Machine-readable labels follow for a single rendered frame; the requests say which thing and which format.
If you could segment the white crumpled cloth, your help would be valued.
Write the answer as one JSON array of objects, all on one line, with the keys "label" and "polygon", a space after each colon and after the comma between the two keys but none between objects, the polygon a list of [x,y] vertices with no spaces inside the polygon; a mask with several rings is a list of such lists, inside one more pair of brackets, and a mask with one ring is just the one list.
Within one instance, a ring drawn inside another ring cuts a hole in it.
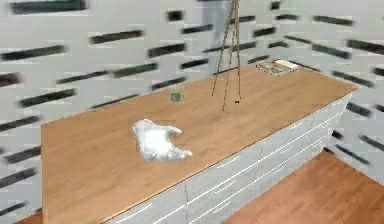
[{"label": "white crumpled cloth", "polygon": [[159,125],[152,120],[142,119],[134,123],[132,131],[139,151],[146,161],[169,162],[184,160],[193,155],[190,150],[183,150],[170,140],[171,134],[183,133],[175,126]]}]

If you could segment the pale flat book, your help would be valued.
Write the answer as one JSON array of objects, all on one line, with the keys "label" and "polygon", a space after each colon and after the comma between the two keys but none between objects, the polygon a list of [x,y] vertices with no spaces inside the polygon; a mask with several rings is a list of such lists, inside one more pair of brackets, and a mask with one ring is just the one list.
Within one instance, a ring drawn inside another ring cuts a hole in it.
[{"label": "pale flat book", "polygon": [[299,66],[285,60],[269,60],[257,63],[256,68],[271,76],[280,76],[297,70]]}]

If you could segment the white wooden-topped chest of drawers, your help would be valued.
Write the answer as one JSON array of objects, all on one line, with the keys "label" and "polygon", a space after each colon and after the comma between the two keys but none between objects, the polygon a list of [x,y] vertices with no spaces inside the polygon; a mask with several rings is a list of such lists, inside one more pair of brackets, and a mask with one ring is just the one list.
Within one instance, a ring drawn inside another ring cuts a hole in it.
[{"label": "white wooden-topped chest of drawers", "polygon": [[[43,125],[43,223],[102,224],[356,87],[303,68],[273,77],[246,66],[180,89],[180,102],[162,90]],[[132,131],[141,119],[180,128],[173,142],[191,157],[145,161]]]}]

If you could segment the brown tripod lamp stand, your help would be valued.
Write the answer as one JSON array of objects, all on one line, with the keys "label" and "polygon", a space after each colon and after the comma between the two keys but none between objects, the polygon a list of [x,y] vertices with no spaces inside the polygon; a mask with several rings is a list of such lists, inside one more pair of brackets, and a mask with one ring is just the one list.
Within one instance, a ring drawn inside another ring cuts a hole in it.
[{"label": "brown tripod lamp stand", "polygon": [[227,105],[227,93],[228,93],[230,72],[234,69],[237,70],[237,78],[238,78],[237,98],[234,100],[234,103],[239,104],[241,101],[241,68],[240,68],[241,59],[240,59],[240,40],[239,40],[239,36],[240,36],[240,34],[239,34],[239,23],[240,23],[239,5],[240,5],[240,0],[231,0],[231,9],[230,9],[228,17],[227,17],[224,37],[222,40],[222,45],[220,48],[220,55],[219,55],[217,68],[216,68],[216,76],[214,78],[212,93],[211,93],[211,95],[215,94],[218,76],[221,73],[220,67],[221,67],[221,62],[222,62],[224,50],[225,50],[226,43],[227,43],[227,38],[228,38],[229,33],[231,33],[231,44],[228,46],[228,51],[229,51],[228,68],[225,70],[226,80],[225,80],[222,110],[225,110],[226,105]]}]

